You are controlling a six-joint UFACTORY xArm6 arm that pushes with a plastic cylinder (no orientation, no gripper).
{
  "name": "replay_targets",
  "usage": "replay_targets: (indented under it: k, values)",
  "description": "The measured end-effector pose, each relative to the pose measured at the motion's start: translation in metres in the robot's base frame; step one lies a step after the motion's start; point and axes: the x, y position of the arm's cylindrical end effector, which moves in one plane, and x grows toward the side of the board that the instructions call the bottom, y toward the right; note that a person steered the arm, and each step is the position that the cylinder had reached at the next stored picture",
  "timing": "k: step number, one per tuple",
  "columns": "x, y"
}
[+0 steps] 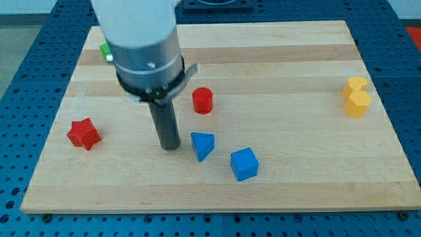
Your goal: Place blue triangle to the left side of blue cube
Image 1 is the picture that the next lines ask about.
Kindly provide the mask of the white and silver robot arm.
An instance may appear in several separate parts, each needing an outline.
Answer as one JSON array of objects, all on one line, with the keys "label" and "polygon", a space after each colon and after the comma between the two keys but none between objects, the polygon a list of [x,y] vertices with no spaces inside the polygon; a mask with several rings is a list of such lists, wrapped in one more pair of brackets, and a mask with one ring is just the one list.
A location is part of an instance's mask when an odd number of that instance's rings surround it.
[{"label": "white and silver robot arm", "polygon": [[175,8],[180,0],[92,0],[121,87],[140,101],[166,105],[197,66],[185,68]]}]

